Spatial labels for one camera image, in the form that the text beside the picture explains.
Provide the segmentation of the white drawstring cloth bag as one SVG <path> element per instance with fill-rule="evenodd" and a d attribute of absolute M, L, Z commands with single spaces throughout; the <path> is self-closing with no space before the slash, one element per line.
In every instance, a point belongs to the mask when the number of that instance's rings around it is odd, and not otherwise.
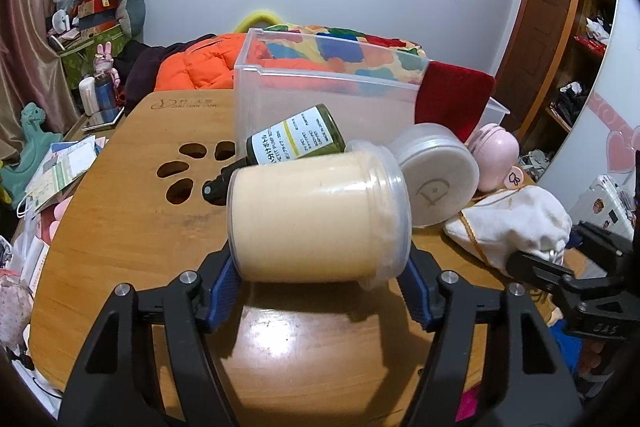
<path fill-rule="evenodd" d="M 444 225 L 454 243 L 501 273 L 516 253 L 562 265 L 571 229 L 563 205 L 537 185 L 491 194 Z"/>

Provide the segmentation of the pink round case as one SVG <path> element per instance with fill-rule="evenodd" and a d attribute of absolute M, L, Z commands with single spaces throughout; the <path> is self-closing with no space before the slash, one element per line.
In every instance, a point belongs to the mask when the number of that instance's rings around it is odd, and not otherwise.
<path fill-rule="evenodd" d="M 480 169 L 478 191 L 514 190 L 524 184 L 524 173 L 516 165 L 520 156 L 518 140 L 503 127 L 485 124 L 472 133 L 466 146 Z"/>

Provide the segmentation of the clear round cotton pad box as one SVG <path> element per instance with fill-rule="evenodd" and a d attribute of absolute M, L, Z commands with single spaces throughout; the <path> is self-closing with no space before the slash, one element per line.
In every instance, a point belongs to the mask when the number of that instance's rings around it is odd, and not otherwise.
<path fill-rule="evenodd" d="M 466 146 L 440 124 L 415 124 L 387 145 L 404 175 L 415 228 L 438 225 L 471 202 L 480 168 Z"/>

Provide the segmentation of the red velvet gift pouch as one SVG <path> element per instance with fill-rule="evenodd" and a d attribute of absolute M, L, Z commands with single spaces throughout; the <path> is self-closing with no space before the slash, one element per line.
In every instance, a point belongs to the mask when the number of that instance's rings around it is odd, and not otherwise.
<path fill-rule="evenodd" d="M 416 104 L 416 124 L 440 124 L 460 141 L 469 139 L 495 89 L 494 76 L 479 70 L 431 61 Z"/>

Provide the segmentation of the cream plastic jar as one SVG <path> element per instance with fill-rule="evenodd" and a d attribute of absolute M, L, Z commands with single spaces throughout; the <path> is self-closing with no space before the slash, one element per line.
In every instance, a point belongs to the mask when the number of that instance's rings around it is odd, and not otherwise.
<path fill-rule="evenodd" d="M 408 262 L 411 210 L 390 150 L 368 141 L 345 152 L 232 174 L 229 247 L 253 283 L 357 282 L 371 289 Z"/>

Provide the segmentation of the green spray bottle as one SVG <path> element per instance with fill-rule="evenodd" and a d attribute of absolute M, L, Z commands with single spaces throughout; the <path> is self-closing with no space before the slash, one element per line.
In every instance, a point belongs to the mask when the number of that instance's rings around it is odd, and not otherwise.
<path fill-rule="evenodd" d="M 206 202 L 226 205 L 232 174 L 241 168 L 343 153 L 346 143 L 329 109 L 317 104 L 250 135 L 245 148 L 244 156 L 204 183 Z"/>

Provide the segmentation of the brown wooden door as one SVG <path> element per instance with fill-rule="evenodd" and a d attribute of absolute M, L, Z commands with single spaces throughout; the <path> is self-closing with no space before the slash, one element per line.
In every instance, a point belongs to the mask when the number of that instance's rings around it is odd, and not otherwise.
<path fill-rule="evenodd" d="M 506 130 L 520 130 L 534 108 L 560 48 L 573 1 L 522 0 L 494 93 L 509 109 L 502 120 Z"/>

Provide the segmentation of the wooden shelf unit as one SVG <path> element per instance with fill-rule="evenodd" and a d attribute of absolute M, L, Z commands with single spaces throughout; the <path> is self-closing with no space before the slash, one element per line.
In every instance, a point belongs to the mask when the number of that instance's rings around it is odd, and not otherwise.
<path fill-rule="evenodd" d="M 522 151 L 554 155 L 586 107 L 603 63 L 617 0 L 570 0 L 560 41 L 532 109 L 518 129 Z"/>

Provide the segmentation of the stack of papers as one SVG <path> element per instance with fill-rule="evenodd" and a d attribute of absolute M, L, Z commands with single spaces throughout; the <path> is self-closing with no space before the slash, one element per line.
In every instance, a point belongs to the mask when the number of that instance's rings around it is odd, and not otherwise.
<path fill-rule="evenodd" d="M 91 168 L 105 145 L 95 135 L 73 142 L 54 142 L 25 188 L 23 208 L 38 212 L 61 200 Z"/>

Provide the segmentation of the teal dinosaur plush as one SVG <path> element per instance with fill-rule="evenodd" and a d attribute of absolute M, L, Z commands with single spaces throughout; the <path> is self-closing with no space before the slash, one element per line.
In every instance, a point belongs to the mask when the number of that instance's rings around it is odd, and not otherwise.
<path fill-rule="evenodd" d="M 45 132 L 41 125 L 46 120 L 46 113 L 34 102 L 29 102 L 21 111 L 21 127 L 25 137 L 25 145 L 16 165 L 1 168 L 3 188 L 12 199 L 13 208 L 21 202 L 28 182 L 34 176 L 53 143 L 61 142 L 61 133 Z"/>

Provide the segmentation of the clear plastic storage bin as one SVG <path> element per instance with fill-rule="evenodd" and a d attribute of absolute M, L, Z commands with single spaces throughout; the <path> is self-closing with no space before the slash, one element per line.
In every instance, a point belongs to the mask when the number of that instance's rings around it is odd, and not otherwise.
<path fill-rule="evenodd" d="M 414 124 L 421 83 L 248 64 L 246 40 L 256 30 L 246 34 L 234 65 L 234 131 L 241 155 L 250 135 L 317 104 L 329 109 L 345 140 L 385 144 Z"/>

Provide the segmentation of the tablet on side table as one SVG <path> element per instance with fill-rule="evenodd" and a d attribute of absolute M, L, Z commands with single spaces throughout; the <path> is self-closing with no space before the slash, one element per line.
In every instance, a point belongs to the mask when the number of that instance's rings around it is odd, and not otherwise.
<path fill-rule="evenodd" d="M 122 107 L 113 107 L 99 110 L 98 113 L 91 115 L 82 126 L 82 131 L 87 133 L 103 129 L 114 128 L 124 115 Z"/>

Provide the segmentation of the colourful patchwork blanket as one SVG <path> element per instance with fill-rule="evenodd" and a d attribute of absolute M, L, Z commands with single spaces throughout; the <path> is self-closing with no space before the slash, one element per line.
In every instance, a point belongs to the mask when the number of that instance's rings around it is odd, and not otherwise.
<path fill-rule="evenodd" d="M 422 46 L 363 32 L 316 25 L 272 25 L 247 36 L 248 64 L 321 70 L 403 83 L 421 82 L 428 66 Z"/>

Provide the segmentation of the dark purple garment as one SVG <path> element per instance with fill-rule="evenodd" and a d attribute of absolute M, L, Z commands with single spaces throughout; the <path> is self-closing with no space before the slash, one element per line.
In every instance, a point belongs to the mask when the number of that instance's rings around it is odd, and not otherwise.
<path fill-rule="evenodd" d="M 137 40 L 129 40 L 114 58 L 114 67 L 118 72 L 120 84 L 124 87 L 125 114 L 154 91 L 156 76 L 165 58 L 185 51 L 192 44 L 215 34 L 206 34 L 187 42 L 176 42 L 170 46 L 148 46 Z"/>

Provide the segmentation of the pink rabbit figure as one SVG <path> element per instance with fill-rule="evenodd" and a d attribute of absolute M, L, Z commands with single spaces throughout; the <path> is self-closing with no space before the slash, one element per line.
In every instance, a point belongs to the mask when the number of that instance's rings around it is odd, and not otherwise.
<path fill-rule="evenodd" d="M 114 58 L 112 57 L 112 43 L 99 43 L 96 46 L 96 55 L 93 60 L 93 72 L 96 76 L 107 75 L 115 88 L 120 85 L 119 73 L 114 66 Z"/>

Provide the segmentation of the orange puffer jacket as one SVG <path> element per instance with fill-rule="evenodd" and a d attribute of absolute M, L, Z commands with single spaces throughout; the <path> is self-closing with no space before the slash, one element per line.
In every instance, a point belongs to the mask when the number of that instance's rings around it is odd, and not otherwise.
<path fill-rule="evenodd" d="M 200 40 L 165 58 L 155 91 L 232 89 L 234 65 L 245 34 L 224 34 Z"/>

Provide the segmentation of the yellow curved headboard pillow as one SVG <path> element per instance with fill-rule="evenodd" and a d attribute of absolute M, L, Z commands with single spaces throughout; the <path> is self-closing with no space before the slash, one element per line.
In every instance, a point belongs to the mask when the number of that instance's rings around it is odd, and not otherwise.
<path fill-rule="evenodd" d="M 282 20 L 276 14 L 269 11 L 254 11 L 244 17 L 238 26 L 235 27 L 236 34 L 247 32 L 250 28 L 265 28 L 273 25 L 280 25 Z"/>

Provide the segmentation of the pink curtain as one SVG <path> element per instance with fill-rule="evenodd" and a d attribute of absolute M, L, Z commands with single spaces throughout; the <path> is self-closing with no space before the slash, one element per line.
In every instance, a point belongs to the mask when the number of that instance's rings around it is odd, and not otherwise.
<path fill-rule="evenodd" d="M 47 128 L 66 132 L 78 118 L 62 64 L 49 46 L 46 19 L 53 0 L 1 0 L 1 157 L 26 144 L 21 111 L 30 102 L 46 113 Z"/>

